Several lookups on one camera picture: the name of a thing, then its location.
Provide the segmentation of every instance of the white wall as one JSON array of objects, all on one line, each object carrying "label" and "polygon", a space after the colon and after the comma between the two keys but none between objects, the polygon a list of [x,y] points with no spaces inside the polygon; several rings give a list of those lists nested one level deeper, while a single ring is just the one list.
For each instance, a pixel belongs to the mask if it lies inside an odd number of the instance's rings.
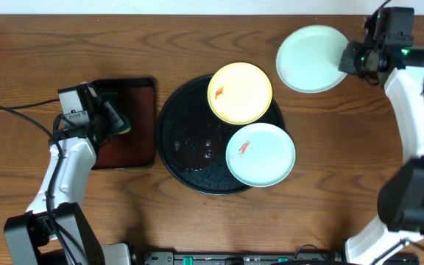
[{"label": "white wall", "polygon": [[[369,14],[383,0],[0,0],[0,14]],[[393,0],[414,7],[424,0]]]}]

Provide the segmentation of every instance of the plate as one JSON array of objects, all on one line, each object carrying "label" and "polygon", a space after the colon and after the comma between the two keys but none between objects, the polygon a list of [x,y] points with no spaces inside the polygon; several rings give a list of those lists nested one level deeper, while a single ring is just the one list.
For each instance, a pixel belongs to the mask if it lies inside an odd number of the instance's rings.
[{"label": "plate", "polygon": [[290,88],[318,93],[338,85],[346,73],[338,70],[347,38],[329,26],[306,26],[284,40],[276,58],[279,77]]},{"label": "plate", "polygon": [[295,162],[295,147],[287,132],[266,123],[241,128],[227,145],[227,165],[244,184],[266,187],[287,177]]},{"label": "plate", "polygon": [[231,63],[214,74],[207,99],[222,121],[249,124],[259,119],[271,104],[271,82],[257,66]]}]

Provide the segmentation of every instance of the wooden table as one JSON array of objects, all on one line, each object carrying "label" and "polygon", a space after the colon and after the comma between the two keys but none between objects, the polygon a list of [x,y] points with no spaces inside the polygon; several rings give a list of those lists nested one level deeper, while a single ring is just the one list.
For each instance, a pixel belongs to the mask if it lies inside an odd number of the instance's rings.
[{"label": "wooden table", "polygon": [[[269,75],[297,148],[282,183],[207,196],[174,179],[157,156],[148,168],[91,172],[83,211],[101,244],[127,240],[140,251],[338,248],[376,215],[378,190],[400,166],[395,115],[381,88],[355,77],[324,93],[292,91],[279,80],[275,56],[286,36],[312,24],[362,40],[362,19],[0,15],[0,105],[53,99],[58,88],[82,81],[153,76],[159,111],[183,83],[228,63],[253,63]],[[416,46],[424,47],[424,17],[414,25]],[[58,103],[24,111],[48,127],[59,112]],[[11,262],[4,223],[34,199],[48,162],[47,137],[0,111],[0,264]]]}]

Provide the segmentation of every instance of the brown rectangular tray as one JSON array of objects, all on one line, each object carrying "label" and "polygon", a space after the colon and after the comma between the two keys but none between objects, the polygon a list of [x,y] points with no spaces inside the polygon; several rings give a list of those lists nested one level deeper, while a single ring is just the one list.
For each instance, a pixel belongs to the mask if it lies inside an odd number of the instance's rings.
[{"label": "brown rectangular tray", "polygon": [[99,150],[93,169],[147,166],[155,159],[155,81],[151,78],[100,79],[92,82],[101,92],[117,93],[117,109],[130,131],[111,135]]}]

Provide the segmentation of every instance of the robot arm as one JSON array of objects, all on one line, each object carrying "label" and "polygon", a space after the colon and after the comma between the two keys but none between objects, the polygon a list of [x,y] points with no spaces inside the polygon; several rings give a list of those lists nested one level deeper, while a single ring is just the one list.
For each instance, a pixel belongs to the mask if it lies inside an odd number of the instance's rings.
[{"label": "robot arm", "polygon": [[[389,75],[384,89],[395,111],[400,137],[403,145],[403,163],[407,164],[412,158],[424,156],[424,100],[423,100],[424,68],[407,66],[406,69],[394,69]],[[424,198],[424,188],[416,183],[420,194],[408,194],[410,197]],[[384,204],[391,203],[396,197],[396,191],[381,191],[378,210],[384,209]],[[382,264],[387,258],[400,251],[408,241],[417,242],[424,239],[420,231],[399,230],[390,231],[387,224],[375,217],[358,235],[345,243],[346,259],[354,264]]]},{"label": "robot arm", "polygon": [[[54,122],[51,160],[42,186],[26,213],[9,218],[4,226],[4,237],[13,263],[66,263],[67,254],[63,251],[40,253],[38,250],[50,240],[60,239],[48,222],[46,192],[54,178],[51,212],[74,260],[78,264],[130,265],[128,245],[101,246],[81,211],[88,175],[99,148],[107,136],[124,123],[109,101],[102,103],[101,94],[91,84],[84,83],[58,93],[63,115]],[[61,119],[65,126],[58,129]],[[62,157],[56,142],[61,146]]]},{"label": "robot arm", "polygon": [[352,264],[382,264],[424,239],[424,50],[411,49],[411,8],[380,8],[368,17],[364,43],[349,43],[340,71],[382,84],[403,145],[402,169],[381,189],[378,215],[345,242]]}]

